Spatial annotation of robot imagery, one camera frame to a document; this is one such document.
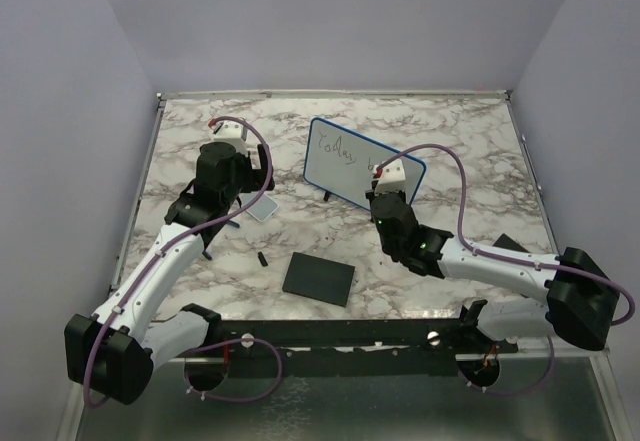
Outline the black marker cap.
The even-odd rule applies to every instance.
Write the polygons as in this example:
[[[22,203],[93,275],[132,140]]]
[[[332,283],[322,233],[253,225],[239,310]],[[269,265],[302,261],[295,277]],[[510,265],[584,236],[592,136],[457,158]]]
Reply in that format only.
[[[258,259],[262,267],[267,267],[269,265],[268,261],[266,260],[266,257],[262,252],[258,252]]]

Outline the blue-framed whiteboard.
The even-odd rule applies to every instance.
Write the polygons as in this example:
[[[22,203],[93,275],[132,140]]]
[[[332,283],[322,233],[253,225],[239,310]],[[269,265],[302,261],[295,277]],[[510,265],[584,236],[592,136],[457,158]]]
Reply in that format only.
[[[310,122],[303,178],[367,209],[374,167],[398,150],[356,131],[315,117]]]

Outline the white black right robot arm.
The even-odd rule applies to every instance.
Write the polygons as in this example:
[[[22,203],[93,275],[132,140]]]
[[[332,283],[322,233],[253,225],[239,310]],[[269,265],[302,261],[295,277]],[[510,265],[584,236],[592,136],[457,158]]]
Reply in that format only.
[[[584,251],[540,255],[468,243],[420,224],[400,192],[368,191],[372,221],[383,252],[420,276],[467,279],[520,294],[520,299],[483,304],[459,328],[461,344],[481,352],[509,337],[557,335],[589,351],[605,347],[618,291]]]

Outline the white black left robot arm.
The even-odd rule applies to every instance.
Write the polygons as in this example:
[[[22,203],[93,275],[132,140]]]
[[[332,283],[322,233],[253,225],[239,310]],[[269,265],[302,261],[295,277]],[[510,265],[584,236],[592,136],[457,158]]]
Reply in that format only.
[[[82,388],[86,408],[110,400],[136,401],[154,371],[182,353],[226,351],[235,339],[223,335],[220,314],[191,303],[158,325],[161,302],[183,272],[201,256],[237,211],[242,193],[261,198],[274,187],[266,141],[254,167],[242,139],[203,145],[196,175],[174,201],[152,247],[127,280],[89,316],[76,314],[64,328],[68,378]]]

